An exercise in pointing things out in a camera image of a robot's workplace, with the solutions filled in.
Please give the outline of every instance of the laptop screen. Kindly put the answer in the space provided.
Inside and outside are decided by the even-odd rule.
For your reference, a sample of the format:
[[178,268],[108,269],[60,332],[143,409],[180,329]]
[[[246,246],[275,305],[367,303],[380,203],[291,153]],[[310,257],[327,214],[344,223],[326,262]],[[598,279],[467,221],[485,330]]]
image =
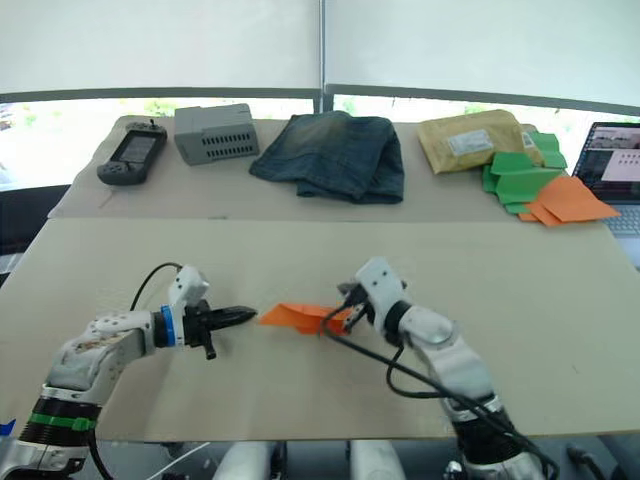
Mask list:
[[594,123],[573,175],[600,200],[640,203],[640,124]]

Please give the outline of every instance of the laptop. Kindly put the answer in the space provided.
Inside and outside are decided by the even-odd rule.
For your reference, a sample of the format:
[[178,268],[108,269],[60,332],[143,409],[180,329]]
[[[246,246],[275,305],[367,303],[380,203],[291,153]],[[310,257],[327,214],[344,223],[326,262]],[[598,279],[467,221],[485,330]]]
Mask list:
[[573,176],[620,212],[603,221],[640,267],[640,124],[594,123]]

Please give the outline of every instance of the vented gray box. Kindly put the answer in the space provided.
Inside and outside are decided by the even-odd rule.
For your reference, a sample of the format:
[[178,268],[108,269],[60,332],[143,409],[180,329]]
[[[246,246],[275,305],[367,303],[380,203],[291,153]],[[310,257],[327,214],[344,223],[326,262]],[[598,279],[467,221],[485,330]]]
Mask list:
[[260,153],[249,105],[176,110],[174,140],[189,165]]

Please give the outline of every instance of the beige tabletop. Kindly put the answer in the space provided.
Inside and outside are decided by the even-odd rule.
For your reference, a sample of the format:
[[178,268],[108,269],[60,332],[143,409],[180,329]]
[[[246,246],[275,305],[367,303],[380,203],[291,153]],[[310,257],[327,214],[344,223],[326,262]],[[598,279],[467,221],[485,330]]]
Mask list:
[[[482,191],[479,170],[435,176],[416,125],[395,124],[402,146],[405,197],[398,205],[352,205],[325,198],[301,198],[291,183],[274,183],[249,174],[256,157],[187,165],[173,142],[173,118],[159,118],[169,134],[146,183],[109,187],[96,175],[125,134],[126,124],[146,117],[120,118],[78,174],[52,217],[231,218],[241,220],[306,220],[354,222],[517,221],[505,213],[494,195]],[[261,151],[286,124],[282,120],[254,122]]]
[[[335,305],[335,285],[374,255],[387,256],[416,303],[459,322],[524,433],[640,429],[640,279],[603,225],[107,218],[50,220],[0,289],[0,423],[24,425],[54,352],[96,314],[126,310],[163,261],[200,268],[212,305],[264,313],[278,302]],[[171,278],[160,274],[140,307],[166,301]],[[391,354],[366,322],[353,337]],[[252,321],[216,332],[214,343],[213,361],[200,349],[166,349],[128,367],[99,435],[451,434],[436,401],[394,395],[381,365],[326,339]]]

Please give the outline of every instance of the green band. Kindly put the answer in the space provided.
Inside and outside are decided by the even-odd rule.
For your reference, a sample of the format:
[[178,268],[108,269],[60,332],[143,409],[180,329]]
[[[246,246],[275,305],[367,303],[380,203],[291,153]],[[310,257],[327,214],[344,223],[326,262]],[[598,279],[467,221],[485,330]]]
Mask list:
[[42,413],[32,413],[29,421],[43,425],[53,425],[54,427],[70,428],[76,432],[86,432],[96,427],[96,422],[88,418],[52,417],[51,415],[43,415]]

